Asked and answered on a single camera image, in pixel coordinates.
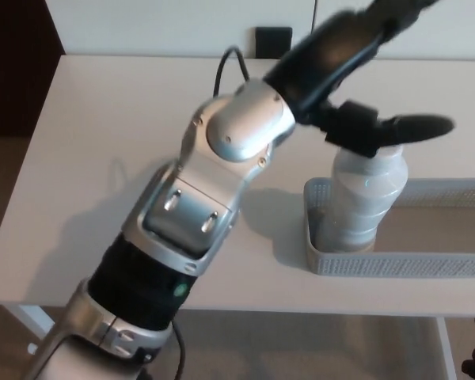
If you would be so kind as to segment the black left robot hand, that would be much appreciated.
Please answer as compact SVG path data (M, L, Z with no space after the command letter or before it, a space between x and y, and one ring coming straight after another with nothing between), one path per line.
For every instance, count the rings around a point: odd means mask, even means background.
M264 76L287 102L295 121L317 127L335 146L374 157L388 146L418 143L453 131L441 115L378 117L377 110L352 101L335 107L329 96L350 74L370 62L383 44L411 27L432 1L373 1L342 10L305 37Z

